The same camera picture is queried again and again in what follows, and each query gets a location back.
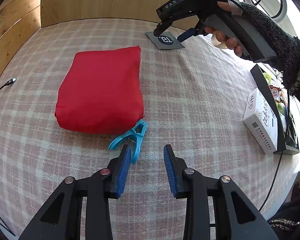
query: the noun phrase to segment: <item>plaid tablecloth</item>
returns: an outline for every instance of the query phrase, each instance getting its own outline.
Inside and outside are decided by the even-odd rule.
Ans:
[[[155,26],[88,19],[42,28],[5,69],[0,86],[12,77],[17,81],[0,92],[0,215],[17,235],[66,176],[88,177],[119,154],[107,149],[115,136],[63,130],[54,116],[59,86],[76,52],[85,50],[141,47],[148,128],[122,198],[110,200],[114,239],[182,239],[186,200],[170,192],[163,162],[168,143],[188,167],[215,178],[229,175],[261,206],[279,157],[264,155],[242,123],[248,94],[256,88],[250,67],[213,47],[208,37],[185,41],[185,49],[157,50],[144,34]],[[263,212],[297,162],[297,156],[282,158]]]

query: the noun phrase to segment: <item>triangular cutout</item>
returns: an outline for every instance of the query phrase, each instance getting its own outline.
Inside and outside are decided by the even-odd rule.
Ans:
[[[237,192],[231,192],[231,197],[234,205],[235,214],[239,224],[244,224],[256,220],[256,216],[248,208],[245,202],[240,198]]]
[[[61,212],[61,206],[63,203],[64,193],[60,193],[58,197],[52,202],[47,211],[40,218],[41,222],[57,225],[59,223],[59,217]]]

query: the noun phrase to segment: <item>cable plug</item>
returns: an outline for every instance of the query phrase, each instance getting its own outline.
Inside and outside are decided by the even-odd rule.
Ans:
[[[11,85],[12,83],[14,83],[15,81],[16,81],[17,79],[16,78],[11,78],[10,80],[8,80],[7,82],[6,82],[6,86],[9,86],[9,85]]]

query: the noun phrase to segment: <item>light blue plastic clamp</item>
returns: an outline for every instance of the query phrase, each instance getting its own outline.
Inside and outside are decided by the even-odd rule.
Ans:
[[[147,125],[147,122],[140,119],[134,128],[114,139],[112,143],[109,144],[109,150],[115,150],[123,141],[129,138],[134,141],[134,150],[131,156],[131,163],[136,163],[140,153],[142,140],[146,133]]]

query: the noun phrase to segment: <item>black circle logo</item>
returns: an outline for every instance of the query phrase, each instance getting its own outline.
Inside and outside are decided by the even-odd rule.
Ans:
[[[164,36],[164,35],[160,35],[158,37],[158,40],[162,43],[162,44],[165,44],[165,45],[172,45],[173,44],[173,40],[167,36]]]

